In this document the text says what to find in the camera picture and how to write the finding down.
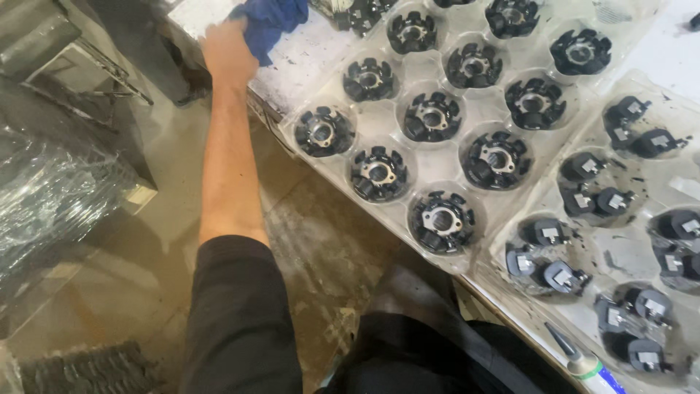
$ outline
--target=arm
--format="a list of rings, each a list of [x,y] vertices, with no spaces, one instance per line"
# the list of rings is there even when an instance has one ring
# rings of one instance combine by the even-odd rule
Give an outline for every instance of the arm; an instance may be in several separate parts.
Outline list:
[[[199,243],[237,234],[269,245],[260,206],[246,108],[246,87],[258,61],[243,40],[243,21],[206,31],[202,51],[213,81],[209,138],[202,175]]]
[[[240,22],[207,32],[213,107],[181,394],[299,393],[282,276],[268,248],[246,111],[257,61]]]

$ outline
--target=workbench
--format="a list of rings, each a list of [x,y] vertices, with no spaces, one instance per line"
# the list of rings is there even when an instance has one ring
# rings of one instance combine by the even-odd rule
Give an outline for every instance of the workbench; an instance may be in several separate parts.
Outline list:
[[[168,16],[171,22],[192,40],[202,36],[210,24],[223,21],[240,0],[181,0]],[[685,24],[698,12],[697,0],[671,0],[659,10],[650,31],[630,52],[621,67],[615,70],[608,83],[639,69],[657,85],[700,103],[700,32],[687,31]],[[360,41],[352,32],[339,32],[333,22],[313,8],[309,21],[293,33],[283,34],[269,54],[273,65],[261,68],[250,82],[251,108],[278,134],[277,124],[294,108],[302,104],[318,81],[324,80],[331,66]],[[548,346],[508,313],[507,299],[488,294],[473,278],[461,276],[458,281],[467,287],[482,303],[518,332],[540,354],[556,360],[561,369],[566,364],[557,349]]]

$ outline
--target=clear plastic tray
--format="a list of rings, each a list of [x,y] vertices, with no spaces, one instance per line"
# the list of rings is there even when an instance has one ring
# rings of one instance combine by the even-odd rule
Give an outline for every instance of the clear plastic tray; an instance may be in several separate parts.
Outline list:
[[[686,195],[695,193],[700,198],[700,184],[696,187],[692,183],[697,178],[695,173],[698,169],[695,165],[666,167],[672,163],[687,163],[688,155],[692,157],[694,140],[685,140],[685,147],[661,156],[660,159],[643,160],[624,152],[620,156],[620,152],[608,148],[609,141],[605,141],[608,134],[604,129],[601,130],[602,114],[607,106],[622,98],[619,97],[620,92],[629,92],[640,99],[649,96],[650,98],[643,99],[653,102],[647,116],[656,116],[654,121],[658,126],[671,130],[675,138],[692,135],[691,125],[697,124],[692,122],[693,116],[698,112],[690,109],[690,104],[681,104],[682,99],[673,98],[670,93],[660,93],[660,89],[648,83],[643,76],[627,76],[615,85],[612,91],[616,93],[605,95],[614,69],[642,37],[665,1],[579,0],[537,3],[539,20],[532,31],[526,36],[505,39],[498,37],[503,37],[502,32],[492,29],[493,20],[489,22],[486,17],[487,10],[491,7],[490,1],[476,0],[471,4],[449,8],[440,8],[433,1],[427,0],[400,1],[358,48],[338,61],[337,67],[329,75],[319,76],[318,85],[308,94],[309,98],[285,117],[281,128],[288,145],[316,171],[420,251],[428,261],[447,272],[464,275],[475,283],[487,298],[499,305],[509,318],[523,327],[550,353],[559,354],[557,348],[553,347],[549,334],[543,330],[542,323],[546,320],[554,322],[577,338],[581,345],[600,355],[622,375],[622,380],[630,390],[638,388],[656,393],[661,387],[664,390],[681,389],[691,383],[688,373],[677,373],[677,376],[644,374],[616,361],[598,338],[597,318],[593,309],[595,299],[600,294],[612,297],[617,286],[640,280],[668,295],[674,304],[680,302],[690,305],[687,310],[693,311],[683,313],[682,318],[674,320],[678,324],[672,325],[674,333],[669,336],[666,344],[667,351],[673,354],[672,358],[680,360],[692,356],[692,349],[698,345],[695,340],[677,334],[682,331],[678,327],[693,327],[697,322],[696,304],[699,300],[690,294],[693,293],[692,288],[686,286],[684,292],[681,292],[661,281],[659,264],[652,253],[651,241],[646,236],[647,224],[655,215],[665,212],[669,207],[683,204],[692,206],[690,198],[684,200],[679,197],[678,189],[686,190]],[[401,46],[403,42],[390,36],[391,32],[402,31],[404,26],[401,22],[409,18],[411,12],[419,12],[423,20],[427,15],[432,18],[432,22],[422,25],[427,28],[415,34],[434,34],[435,43],[428,45],[427,50],[403,54],[406,49]],[[598,40],[605,37],[610,40],[612,47],[609,62],[592,75],[565,75],[572,74],[571,68],[555,64],[552,48],[560,37],[571,30],[571,36],[575,36],[586,29],[595,31]],[[455,78],[454,71],[451,71],[454,70],[451,68],[451,57],[455,56],[455,52],[457,55],[464,54],[465,47],[470,43],[476,44],[482,54],[484,48],[489,47],[495,54],[489,56],[489,64],[498,63],[502,68],[497,77],[492,75],[490,80],[487,79],[487,82],[492,82],[491,86],[463,88],[463,80]],[[374,59],[378,69],[384,68],[385,76],[388,75],[387,65],[391,68],[393,80],[385,79],[384,83],[392,85],[393,89],[383,90],[378,95],[381,96],[380,100],[354,100],[351,94],[357,98],[358,92],[353,93],[344,86],[345,79],[354,77],[352,68],[373,65],[372,61],[365,63],[365,59]],[[361,69],[358,75],[363,75],[365,71]],[[560,90],[561,94],[550,100],[553,103],[546,99],[542,101],[540,95],[540,102],[535,104],[536,107],[547,108],[566,102],[559,118],[554,117],[552,122],[532,123],[532,118],[519,117],[514,108],[531,107],[526,107],[525,99],[508,100],[508,92],[518,84],[526,86],[531,79],[544,81],[548,86],[553,85]],[[381,80],[373,79],[365,84],[372,85]],[[458,105],[458,114],[448,119],[457,122],[458,127],[453,133],[446,133],[442,141],[417,142],[415,136],[411,138],[411,133],[407,132],[406,113],[409,109],[420,111],[421,100],[415,101],[416,98],[425,94],[422,99],[425,102],[435,92],[444,95],[446,104],[454,102]],[[353,138],[345,144],[341,153],[315,157],[300,145],[295,133],[304,125],[303,119],[309,118],[309,112],[325,112],[325,109],[321,109],[323,107],[329,108],[333,116],[341,114],[346,119]],[[676,116],[677,111],[684,115]],[[444,116],[438,117],[435,122],[445,126],[449,123],[446,119]],[[466,159],[470,154],[474,154],[475,142],[483,143],[481,136],[491,138],[500,131],[510,134],[508,141],[511,146],[514,141],[520,141],[520,159],[518,163],[508,160],[499,162],[498,155],[495,155],[490,165],[492,168],[500,166],[503,169],[504,166],[508,168],[513,164],[517,172],[516,181],[511,181],[503,190],[485,189],[477,185],[479,182],[473,182],[474,176],[469,175],[472,167],[467,166],[465,170],[464,164],[468,162]],[[403,179],[405,186],[392,191],[388,197],[390,201],[372,202],[356,193],[358,187],[353,179],[356,180],[363,171],[373,169],[371,165],[365,165],[368,162],[364,159],[372,155],[373,147],[379,146],[385,147],[387,157],[392,157],[394,151],[400,155],[400,165],[384,174]],[[581,297],[538,293],[533,291],[535,287],[523,286],[523,283],[514,281],[508,274],[504,261],[506,244],[513,241],[523,220],[538,215],[555,217],[569,224],[570,229],[577,228],[577,224],[564,212],[557,178],[561,162],[584,148],[590,148],[600,156],[614,158],[623,165],[627,163],[626,170],[609,165],[605,169],[605,182],[620,189],[634,191],[637,199],[627,214],[597,221],[593,217],[591,222],[595,226],[583,224],[570,245],[549,252],[549,257],[561,255],[574,269],[583,269],[592,276],[583,288]],[[484,148],[484,158],[490,157],[489,149]],[[527,167],[527,170],[520,171],[523,167]],[[665,172],[670,169],[675,171],[677,167],[678,179],[674,178],[675,183],[669,186],[666,183],[672,177],[665,175]],[[454,252],[446,253],[426,247],[425,242],[421,242],[420,233],[416,231],[415,223],[420,223],[417,212],[420,213],[423,209],[416,209],[416,206],[430,205],[429,193],[433,191],[445,191],[442,194],[445,199],[453,193],[464,199],[462,212],[469,212],[469,215],[461,218],[464,223],[457,221],[460,226],[473,219],[468,243],[455,248]],[[433,218],[426,215],[425,219],[429,222]],[[633,232],[643,234],[646,238],[642,235],[632,238],[627,233],[632,231],[630,229],[636,229]],[[623,237],[646,241],[619,242]],[[603,255],[606,251],[614,257],[626,254],[630,261],[648,260],[650,256],[652,259],[634,267],[629,261],[615,260],[613,266],[625,268],[610,268]],[[679,306],[675,310],[678,313],[684,307]]]

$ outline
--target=center hole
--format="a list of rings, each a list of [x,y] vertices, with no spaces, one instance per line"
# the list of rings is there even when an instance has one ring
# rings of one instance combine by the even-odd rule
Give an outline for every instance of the center hole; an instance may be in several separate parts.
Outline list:
[[[523,108],[527,112],[539,112],[545,106],[545,102],[538,96],[528,97],[523,100]]]
[[[591,50],[585,46],[573,48],[569,53],[571,60],[577,63],[587,62],[591,58]]]
[[[446,211],[439,211],[433,216],[433,226],[438,231],[446,231],[452,227],[452,215]]]
[[[365,74],[360,77],[360,85],[374,86],[377,84],[377,76],[374,74]]]
[[[501,14],[511,25],[516,25],[523,19],[523,14],[515,8],[506,8]]]
[[[330,137],[330,128],[326,125],[314,131],[314,140],[316,141],[326,141],[328,137]]]
[[[486,162],[494,170],[504,168],[507,161],[508,157],[503,152],[491,152],[488,157],[486,157]]]
[[[440,122],[442,122],[442,117],[435,112],[428,112],[427,114],[423,115],[423,123],[425,123],[428,127],[435,127],[439,125]]]
[[[383,165],[378,165],[370,170],[370,179],[375,182],[381,182],[389,175],[389,171]]]
[[[410,26],[403,30],[403,38],[411,41],[421,38],[421,30],[418,27]]]
[[[472,75],[476,75],[484,72],[484,65],[479,60],[469,59],[464,64],[464,69]]]

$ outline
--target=wrapped package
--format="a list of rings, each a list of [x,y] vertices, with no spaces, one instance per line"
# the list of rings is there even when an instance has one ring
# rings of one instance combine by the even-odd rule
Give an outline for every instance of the wrapped package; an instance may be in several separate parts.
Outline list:
[[[0,78],[0,314],[134,188],[114,137]]]

